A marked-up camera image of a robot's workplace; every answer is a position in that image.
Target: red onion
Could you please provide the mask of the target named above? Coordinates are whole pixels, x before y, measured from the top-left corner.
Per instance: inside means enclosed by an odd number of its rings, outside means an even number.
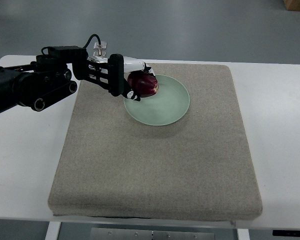
[[[159,89],[157,79],[142,71],[131,72],[128,76],[127,82],[132,90],[140,96],[140,98],[150,97],[155,95]]]

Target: metal bracket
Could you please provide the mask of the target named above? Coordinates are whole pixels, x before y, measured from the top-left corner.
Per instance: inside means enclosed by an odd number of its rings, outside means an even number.
[[[90,240],[215,240],[205,232],[151,231],[117,228],[92,228]]]

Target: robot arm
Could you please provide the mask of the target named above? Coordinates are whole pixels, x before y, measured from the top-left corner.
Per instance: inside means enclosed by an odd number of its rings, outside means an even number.
[[[0,113],[16,105],[31,107],[40,112],[77,91],[77,83],[71,81],[72,64],[76,79],[100,85],[114,97],[140,101],[124,78],[124,73],[144,71],[155,75],[150,66],[132,57],[112,54],[109,58],[88,57],[86,47],[44,47],[42,55],[28,65],[0,67]]]

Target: black cable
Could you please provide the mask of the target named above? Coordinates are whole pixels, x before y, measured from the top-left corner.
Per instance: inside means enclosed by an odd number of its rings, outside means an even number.
[[[46,54],[44,53],[44,50],[47,49],[47,48],[49,48],[49,47],[48,47],[48,46],[45,46],[45,47],[43,47],[43,48],[41,49],[41,52],[42,52],[43,55],[46,55]]]
[[[99,45],[101,45],[100,37],[99,37],[97,34],[92,34],[92,35],[89,37],[89,39],[88,39],[88,41],[86,42],[86,44],[84,45],[84,47],[83,47],[84,49],[86,49],[86,48],[88,47],[88,45],[90,44],[91,39],[92,39],[93,37],[96,37],[96,38],[98,39]]]

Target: screw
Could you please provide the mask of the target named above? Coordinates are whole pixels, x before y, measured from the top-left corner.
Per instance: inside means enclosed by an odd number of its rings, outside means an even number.
[[[64,78],[67,80],[70,80],[72,77],[72,74],[70,71],[65,71],[63,75],[64,75]]]

